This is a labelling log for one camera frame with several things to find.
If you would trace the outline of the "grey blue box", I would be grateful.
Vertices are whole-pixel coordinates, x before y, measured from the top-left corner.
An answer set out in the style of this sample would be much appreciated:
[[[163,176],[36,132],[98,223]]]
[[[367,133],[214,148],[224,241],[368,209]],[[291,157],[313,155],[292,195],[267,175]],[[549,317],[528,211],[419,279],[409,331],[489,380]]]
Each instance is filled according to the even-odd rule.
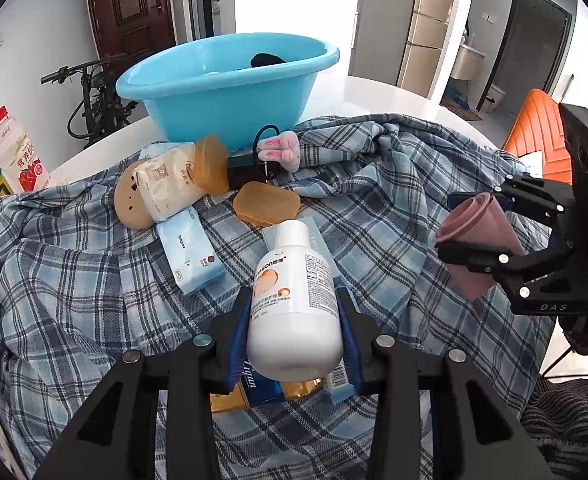
[[[314,250],[316,250],[320,255],[323,255],[323,257],[325,258],[325,260],[331,268],[334,280],[338,280],[341,277],[341,271],[338,270],[334,258],[331,255],[329,248],[327,247],[326,242],[322,237],[322,234],[317,224],[315,223],[315,219],[312,217],[303,217],[300,218],[300,221],[303,222],[308,228],[311,247]],[[265,242],[269,250],[272,250],[274,247],[274,237],[276,229],[276,226],[266,226],[261,230],[263,241]]]

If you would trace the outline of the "gold blue tube box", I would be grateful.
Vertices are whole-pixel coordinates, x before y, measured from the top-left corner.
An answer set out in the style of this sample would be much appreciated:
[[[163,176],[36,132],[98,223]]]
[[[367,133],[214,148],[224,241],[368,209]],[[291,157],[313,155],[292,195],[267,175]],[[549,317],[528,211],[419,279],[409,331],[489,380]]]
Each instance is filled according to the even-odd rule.
[[[310,396],[323,387],[321,378],[307,382],[276,382],[260,375],[251,363],[246,361],[239,382],[231,393],[212,394],[210,406],[213,414],[249,410],[259,406],[294,401]]]

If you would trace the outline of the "beige refrigerator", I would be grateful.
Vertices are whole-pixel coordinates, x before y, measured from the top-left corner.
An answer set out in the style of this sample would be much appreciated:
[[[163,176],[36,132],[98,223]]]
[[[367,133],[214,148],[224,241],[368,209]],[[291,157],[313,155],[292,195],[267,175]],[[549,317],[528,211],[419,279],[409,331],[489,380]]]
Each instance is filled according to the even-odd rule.
[[[454,0],[358,0],[349,74],[426,98]]]

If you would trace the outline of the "light blue tissue pack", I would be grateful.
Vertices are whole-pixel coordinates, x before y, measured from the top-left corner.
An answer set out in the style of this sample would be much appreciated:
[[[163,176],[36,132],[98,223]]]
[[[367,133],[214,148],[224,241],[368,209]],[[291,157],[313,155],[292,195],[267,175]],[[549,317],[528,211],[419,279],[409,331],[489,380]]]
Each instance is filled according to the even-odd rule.
[[[185,296],[222,278],[223,264],[193,207],[159,222],[156,231],[175,284]]]

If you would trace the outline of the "amber soap bar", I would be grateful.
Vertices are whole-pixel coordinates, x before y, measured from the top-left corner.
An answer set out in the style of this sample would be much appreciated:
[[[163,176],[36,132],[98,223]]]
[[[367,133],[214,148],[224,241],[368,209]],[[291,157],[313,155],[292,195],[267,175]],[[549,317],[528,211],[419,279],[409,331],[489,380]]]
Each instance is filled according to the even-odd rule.
[[[236,217],[254,226],[274,226],[295,219],[299,207],[297,193],[262,182],[244,184],[233,200]]]

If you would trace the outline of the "orange chair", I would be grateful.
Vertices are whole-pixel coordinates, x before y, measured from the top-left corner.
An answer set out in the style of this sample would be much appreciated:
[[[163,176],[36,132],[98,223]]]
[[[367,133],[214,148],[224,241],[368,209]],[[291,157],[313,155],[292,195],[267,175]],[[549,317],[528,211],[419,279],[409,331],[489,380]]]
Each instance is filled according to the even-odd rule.
[[[540,153],[544,179],[572,183],[559,104],[540,89],[527,93],[502,149],[518,157]]]

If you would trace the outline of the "black scrunchie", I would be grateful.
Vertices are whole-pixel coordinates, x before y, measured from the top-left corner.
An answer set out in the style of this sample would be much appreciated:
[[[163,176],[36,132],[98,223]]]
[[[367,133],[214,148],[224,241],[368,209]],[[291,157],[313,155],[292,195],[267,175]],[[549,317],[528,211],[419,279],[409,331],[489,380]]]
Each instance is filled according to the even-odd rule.
[[[266,52],[260,52],[260,53],[257,53],[251,59],[251,68],[273,66],[273,65],[283,64],[283,63],[284,63],[283,58],[280,58],[277,55],[274,55],[271,53],[266,53]]]

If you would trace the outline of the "round beige sponge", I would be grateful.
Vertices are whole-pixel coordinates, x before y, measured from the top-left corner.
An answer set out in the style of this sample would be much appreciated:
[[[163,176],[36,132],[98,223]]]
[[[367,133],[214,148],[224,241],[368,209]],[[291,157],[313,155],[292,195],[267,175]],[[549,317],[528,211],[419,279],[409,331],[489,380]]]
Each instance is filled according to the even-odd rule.
[[[134,170],[142,165],[144,159],[132,162],[118,179],[114,194],[114,207],[119,221],[131,230],[145,230],[155,226],[155,221],[147,211]]]

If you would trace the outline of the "white lotion bottle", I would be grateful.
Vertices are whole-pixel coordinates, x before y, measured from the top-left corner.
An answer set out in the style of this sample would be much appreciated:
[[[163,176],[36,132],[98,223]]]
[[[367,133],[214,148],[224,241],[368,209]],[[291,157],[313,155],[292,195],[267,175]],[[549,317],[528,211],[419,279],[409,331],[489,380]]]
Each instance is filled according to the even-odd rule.
[[[286,220],[255,272],[248,362],[277,382],[307,382],[330,374],[343,352],[331,267],[312,248],[308,227]]]

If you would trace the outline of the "beige paper packet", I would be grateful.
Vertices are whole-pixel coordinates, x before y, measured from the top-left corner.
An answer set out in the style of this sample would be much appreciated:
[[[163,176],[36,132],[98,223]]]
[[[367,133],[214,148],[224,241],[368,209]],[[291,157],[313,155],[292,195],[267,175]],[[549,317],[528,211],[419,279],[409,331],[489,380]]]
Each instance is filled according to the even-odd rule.
[[[167,220],[205,196],[193,180],[194,154],[194,143],[179,143],[164,154],[144,159],[134,170],[138,190],[155,223]]]

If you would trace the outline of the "dark brown door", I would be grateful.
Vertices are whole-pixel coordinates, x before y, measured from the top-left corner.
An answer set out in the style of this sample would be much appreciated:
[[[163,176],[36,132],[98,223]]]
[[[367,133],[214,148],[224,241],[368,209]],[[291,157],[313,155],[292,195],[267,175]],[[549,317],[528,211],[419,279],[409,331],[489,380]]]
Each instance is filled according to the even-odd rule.
[[[175,45],[170,0],[88,0],[100,58],[118,75]]]

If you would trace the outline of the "blue plastic basin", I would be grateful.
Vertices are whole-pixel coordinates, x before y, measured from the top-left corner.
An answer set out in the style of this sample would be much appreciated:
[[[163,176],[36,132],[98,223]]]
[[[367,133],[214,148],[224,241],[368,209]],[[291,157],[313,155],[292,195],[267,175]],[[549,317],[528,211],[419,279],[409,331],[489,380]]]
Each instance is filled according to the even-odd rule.
[[[260,52],[284,63],[251,68]],[[123,99],[141,102],[170,142],[214,134],[247,148],[266,125],[297,124],[318,73],[338,63],[337,47],[307,36],[245,32],[180,44],[138,62],[117,80]]]

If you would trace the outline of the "blue plaid shirt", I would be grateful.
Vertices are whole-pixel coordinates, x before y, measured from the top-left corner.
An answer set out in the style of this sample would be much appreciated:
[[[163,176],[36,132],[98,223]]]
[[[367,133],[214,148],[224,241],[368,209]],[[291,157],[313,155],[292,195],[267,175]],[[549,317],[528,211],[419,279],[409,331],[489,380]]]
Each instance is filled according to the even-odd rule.
[[[465,351],[521,413],[553,332],[511,312],[499,288],[475,301],[454,288],[434,238],[454,192],[485,192],[519,174],[512,156],[436,122],[395,114],[299,124],[301,166],[275,183],[296,192],[341,282],[382,331],[433,354]],[[185,295],[153,230],[115,213],[123,162],[79,182],[0,198],[0,422],[34,474],[74,412],[128,349],[163,353],[228,311],[266,252],[231,198],[196,211],[224,265]],[[215,418],[227,479],[361,479],[376,403],[322,391]]]

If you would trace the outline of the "blue packet under shirt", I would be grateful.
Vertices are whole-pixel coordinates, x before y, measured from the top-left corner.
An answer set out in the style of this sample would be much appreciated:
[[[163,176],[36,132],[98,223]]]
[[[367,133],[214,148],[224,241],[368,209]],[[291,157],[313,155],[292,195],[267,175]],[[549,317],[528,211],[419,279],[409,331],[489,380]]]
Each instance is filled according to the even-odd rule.
[[[179,143],[172,143],[172,142],[156,142],[145,146],[138,154],[138,159],[149,159],[157,157],[161,154],[166,153],[167,151],[172,150],[172,148],[177,148]]]

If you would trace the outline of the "pink bunny toy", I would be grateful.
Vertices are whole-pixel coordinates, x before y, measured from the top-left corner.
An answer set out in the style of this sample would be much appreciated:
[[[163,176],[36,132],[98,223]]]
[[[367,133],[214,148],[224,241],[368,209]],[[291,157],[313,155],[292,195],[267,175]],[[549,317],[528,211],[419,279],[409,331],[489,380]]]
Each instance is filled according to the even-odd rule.
[[[262,162],[277,162],[285,171],[295,174],[300,167],[300,145],[295,132],[284,131],[262,139],[257,144],[257,155]]]

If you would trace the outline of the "amber soap case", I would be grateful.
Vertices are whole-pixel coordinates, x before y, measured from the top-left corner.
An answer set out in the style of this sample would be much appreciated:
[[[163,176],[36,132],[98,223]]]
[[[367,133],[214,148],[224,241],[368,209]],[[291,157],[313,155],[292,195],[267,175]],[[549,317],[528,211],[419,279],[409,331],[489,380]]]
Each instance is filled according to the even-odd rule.
[[[221,195],[229,190],[229,153],[213,134],[195,143],[194,183],[206,194]]]

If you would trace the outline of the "pink band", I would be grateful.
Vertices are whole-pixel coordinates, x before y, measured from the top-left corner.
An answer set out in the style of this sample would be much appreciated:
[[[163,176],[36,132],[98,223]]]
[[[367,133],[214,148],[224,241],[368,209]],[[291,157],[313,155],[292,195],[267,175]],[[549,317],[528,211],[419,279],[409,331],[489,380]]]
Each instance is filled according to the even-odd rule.
[[[436,232],[435,244],[440,242],[507,247],[518,256],[524,255],[524,249],[506,213],[495,196],[487,192],[467,198],[448,214]],[[453,276],[452,278],[462,295],[469,301],[480,298],[495,285],[492,276],[481,276],[478,280],[457,280]]]

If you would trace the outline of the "black bicycle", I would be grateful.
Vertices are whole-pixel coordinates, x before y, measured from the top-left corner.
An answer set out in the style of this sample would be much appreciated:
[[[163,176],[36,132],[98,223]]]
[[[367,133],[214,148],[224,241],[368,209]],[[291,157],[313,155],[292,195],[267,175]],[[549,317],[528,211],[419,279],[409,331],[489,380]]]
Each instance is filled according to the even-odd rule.
[[[62,66],[56,72],[42,76],[41,84],[65,84],[74,75],[80,75],[82,100],[67,122],[68,134],[89,146],[130,125],[130,117],[138,102],[123,103],[116,91],[116,75],[108,66],[126,61],[129,55],[118,53],[75,66]],[[71,128],[74,118],[81,112],[86,133],[75,133]]]

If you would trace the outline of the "strawberry milk bottle red cap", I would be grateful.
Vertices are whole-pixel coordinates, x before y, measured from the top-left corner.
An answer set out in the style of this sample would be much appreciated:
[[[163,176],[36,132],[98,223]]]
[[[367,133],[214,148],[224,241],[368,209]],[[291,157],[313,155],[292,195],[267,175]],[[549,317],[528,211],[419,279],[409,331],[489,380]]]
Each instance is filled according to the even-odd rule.
[[[40,191],[51,183],[28,134],[5,106],[0,107],[0,166],[14,193]]]

